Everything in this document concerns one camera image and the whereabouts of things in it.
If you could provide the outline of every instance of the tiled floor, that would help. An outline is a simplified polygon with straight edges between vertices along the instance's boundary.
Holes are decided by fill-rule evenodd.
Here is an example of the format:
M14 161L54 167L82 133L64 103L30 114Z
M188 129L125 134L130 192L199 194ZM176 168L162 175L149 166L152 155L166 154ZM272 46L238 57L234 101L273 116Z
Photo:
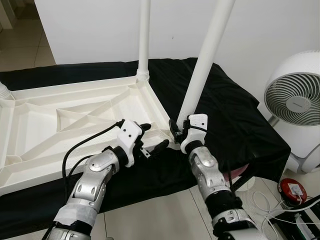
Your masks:
M51 66L55 61L39 20L18 20L13 30L0 33L0 71ZM237 193L253 219L261 227L264 218L256 213L249 201L252 192L263 192L274 207L278 201L272 182L256 178L253 188ZM265 208L263 198L258 204ZM276 239L266 224L269 239ZM40 240L45 230L11 238L12 240ZM92 240L216 240L211 218L198 187L169 196L149 199L133 205L101 213L92 231Z
M40 20L18 20L0 33L0 72L55 64Z

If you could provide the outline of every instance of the white pole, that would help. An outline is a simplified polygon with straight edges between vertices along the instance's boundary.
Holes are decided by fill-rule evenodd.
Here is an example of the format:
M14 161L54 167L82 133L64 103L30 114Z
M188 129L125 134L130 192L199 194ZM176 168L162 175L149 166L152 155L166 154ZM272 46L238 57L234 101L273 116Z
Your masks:
M139 38L139 65L136 72L138 81L148 81L149 59L149 31L150 31L150 1L141 0L140 9L140 38Z
M177 120L177 125L180 130L182 130L183 122L187 119L187 116L193 114L196 110L235 1L236 0L218 0L216 3L213 17L202 44Z
M10 96L8 88L0 82L0 99L5 99Z

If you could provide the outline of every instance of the electric fan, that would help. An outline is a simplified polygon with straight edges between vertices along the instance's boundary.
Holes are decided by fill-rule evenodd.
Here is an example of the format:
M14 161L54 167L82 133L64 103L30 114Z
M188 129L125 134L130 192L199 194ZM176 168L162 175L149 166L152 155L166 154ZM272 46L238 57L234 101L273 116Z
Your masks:
M299 174L320 169L320 51L286 59L264 92L269 123L291 147L286 168Z

